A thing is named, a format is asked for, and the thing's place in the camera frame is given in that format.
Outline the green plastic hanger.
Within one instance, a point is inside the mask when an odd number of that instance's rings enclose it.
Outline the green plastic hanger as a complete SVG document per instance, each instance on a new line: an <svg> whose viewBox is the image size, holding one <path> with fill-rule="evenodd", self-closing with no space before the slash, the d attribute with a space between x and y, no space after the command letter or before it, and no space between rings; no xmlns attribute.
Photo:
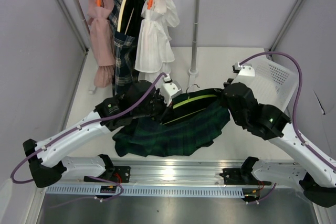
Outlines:
<svg viewBox="0 0 336 224"><path fill-rule="evenodd" d="M221 91L222 89L209 88L180 94L172 100L172 107L161 123L172 126L193 118L215 102Z"/></svg>

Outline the white plastic basket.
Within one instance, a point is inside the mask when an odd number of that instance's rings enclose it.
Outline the white plastic basket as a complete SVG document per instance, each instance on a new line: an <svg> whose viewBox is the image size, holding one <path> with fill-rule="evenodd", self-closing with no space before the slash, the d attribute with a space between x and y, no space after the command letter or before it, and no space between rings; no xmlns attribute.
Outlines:
<svg viewBox="0 0 336 224"><path fill-rule="evenodd" d="M258 102L285 111L298 86L298 74L265 57L257 57L248 63L255 71L248 86Z"/></svg>

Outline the dark green plaid skirt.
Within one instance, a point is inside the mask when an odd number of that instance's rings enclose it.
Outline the dark green plaid skirt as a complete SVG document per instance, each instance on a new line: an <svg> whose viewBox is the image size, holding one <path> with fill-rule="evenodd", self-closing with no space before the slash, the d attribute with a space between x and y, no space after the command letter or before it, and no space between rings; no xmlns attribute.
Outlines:
<svg viewBox="0 0 336 224"><path fill-rule="evenodd" d="M204 111L176 125L166 126L152 118L134 120L112 137L117 155L190 156L211 146L230 120L229 111L219 104L220 97L221 93Z"/></svg>

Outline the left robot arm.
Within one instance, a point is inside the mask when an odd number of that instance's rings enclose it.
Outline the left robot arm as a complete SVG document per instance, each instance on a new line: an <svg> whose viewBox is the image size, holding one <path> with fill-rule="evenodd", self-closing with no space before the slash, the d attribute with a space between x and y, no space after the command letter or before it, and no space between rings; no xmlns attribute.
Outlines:
<svg viewBox="0 0 336 224"><path fill-rule="evenodd" d="M38 188L51 186L60 180L116 182L116 168L108 155L70 157L69 154L135 119L161 117L172 104L173 97L181 92L173 81L156 89L152 83L140 80L126 92L103 100L72 127L43 141L26 140L23 148L33 182Z"/></svg>

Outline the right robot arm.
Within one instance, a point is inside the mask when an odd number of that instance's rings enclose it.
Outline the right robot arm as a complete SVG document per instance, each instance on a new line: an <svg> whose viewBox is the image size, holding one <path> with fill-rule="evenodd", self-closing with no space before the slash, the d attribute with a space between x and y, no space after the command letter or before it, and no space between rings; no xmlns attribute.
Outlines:
<svg viewBox="0 0 336 224"><path fill-rule="evenodd" d="M300 165L290 168L248 157L233 178L222 172L226 183L281 184L321 207L335 206L335 161L302 136L285 113L274 105L258 103L252 89L241 82L225 83L220 105L229 110L237 126L277 146Z"/></svg>

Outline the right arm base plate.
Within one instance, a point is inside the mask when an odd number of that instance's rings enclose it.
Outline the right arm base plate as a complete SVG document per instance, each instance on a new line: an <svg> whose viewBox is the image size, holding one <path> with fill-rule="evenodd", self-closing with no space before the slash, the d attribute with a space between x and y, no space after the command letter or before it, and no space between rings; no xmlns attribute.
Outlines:
<svg viewBox="0 0 336 224"><path fill-rule="evenodd" d="M251 172L240 168L223 168L219 174L223 178L225 185L262 185Z"/></svg>

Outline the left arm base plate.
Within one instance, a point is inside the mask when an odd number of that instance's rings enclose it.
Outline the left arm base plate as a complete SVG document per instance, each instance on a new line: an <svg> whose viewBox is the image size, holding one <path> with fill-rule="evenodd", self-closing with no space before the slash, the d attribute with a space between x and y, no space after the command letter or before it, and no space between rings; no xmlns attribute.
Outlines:
<svg viewBox="0 0 336 224"><path fill-rule="evenodd" d="M115 166L114 170L107 170L100 176L89 177L85 176L84 182L99 182L98 178L113 181L116 183L128 183L130 181L131 167L130 166Z"/></svg>

